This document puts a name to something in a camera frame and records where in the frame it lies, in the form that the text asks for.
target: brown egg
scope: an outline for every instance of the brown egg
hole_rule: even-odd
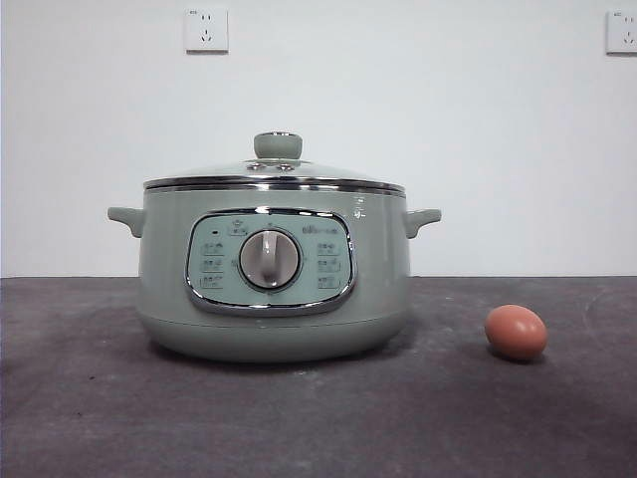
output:
[[[493,309],[485,321],[491,345],[511,359],[530,360],[546,347],[546,327],[526,307],[506,305]]]

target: wall outlet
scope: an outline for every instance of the wall outlet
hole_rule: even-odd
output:
[[[228,51],[228,10],[194,9],[186,12],[184,25],[186,53]]]
[[[606,53],[637,53],[637,10],[606,14]]]

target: control panel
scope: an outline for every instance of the control panel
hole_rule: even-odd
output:
[[[257,207],[214,211],[196,222],[186,282],[207,311],[286,316],[338,307],[355,272],[350,234],[338,215]]]

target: brand logo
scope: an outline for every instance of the brand logo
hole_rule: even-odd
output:
[[[335,227],[332,229],[329,229],[327,227],[321,229],[316,226],[309,225],[309,226],[303,226],[303,233],[304,234],[338,234],[338,231],[336,230]]]

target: lid knob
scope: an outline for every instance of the lid knob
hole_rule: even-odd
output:
[[[262,132],[255,136],[255,153],[261,159],[292,159],[301,157],[303,140],[293,132]]]

